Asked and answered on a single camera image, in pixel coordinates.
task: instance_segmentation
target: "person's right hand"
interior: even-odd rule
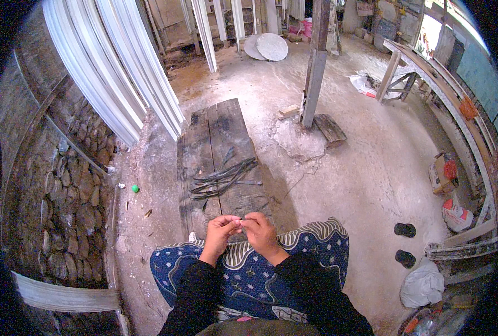
[[[273,266],[277,266],[289,254],[277,243],[277,232],[266,215],[260,212],[250,212],[245,215],[241,225],[246,228],[247,240],[256,252],[266,258]]]

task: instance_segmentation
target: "finger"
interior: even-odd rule
[[[212,222],[218,223],[220,226],[224,226],[236,219],[240,219],[240,217],[234,216],[233,214],[224,214],[223,216],[212,219]]]
[[[227,233],[229,233],[232,230],[235,230],[237,228],[240,228],[240,220],[239,219],[233,220],[230,223],[226,224],[225,226],[223,226],[221,228],[221,231],[223,232],[223,234],[227,234]]]
[[[259,232],[260,225],[253,219],[241,220],[241,225],[252,232]]]
[[[241,233],[241,229],[240,228],[235,228],[234,230],[232,230],[231,232],[229,232],[229,235],[233,235],[233,234],[236,234],[236,233]]]
[[[262,212],[250,212],[245,215],[246,219],[253,219],[257,221],[259,225],[268,225],[268,219]]]

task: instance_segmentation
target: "white bag with red print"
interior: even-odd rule
[[[473,213],[461,206],[453,205],[452,199],[445,201],[441,207],[443,220],[447,223],[448,228],[454,232],[461,231],[471,225]]]

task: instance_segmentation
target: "blue batik sarong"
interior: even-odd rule
[[[341,289],[348,267],[348,234],[334,217],[316,221],[277,236],[289,253],[312,253],[320,265],[336,274]],[[184,271],[199,259],[204,240],[160,247],[150,257],[150,267],[159,291],[174,307],[176,289]],[[273,272],[273,265],[247,241],[229,244],[219,257],[223,297],[218,306],[219,320],[235,316],[283,319],[307,323],[303,308],[286,283]]]

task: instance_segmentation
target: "wooden bench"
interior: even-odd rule
[[[234,155],[222,167],[231,147],[234,147]],[[269,197],[263,185],[234,184],[220,196],[197,200],[190,198],[190,185],[194,177],[204,177],[246,158],[257,157],[237,98],[193,112],[189,128],[178,139],[177,156],[180,217],[186,237],[194,231],[203,239],[208,222],[222,214],[242,217],[248,212],[259,211],[273,223]],[[262,181],[260,166],[254,167],[241,180]],[[244,233],[232,236],[229,241],[241,240],[247,240]]]

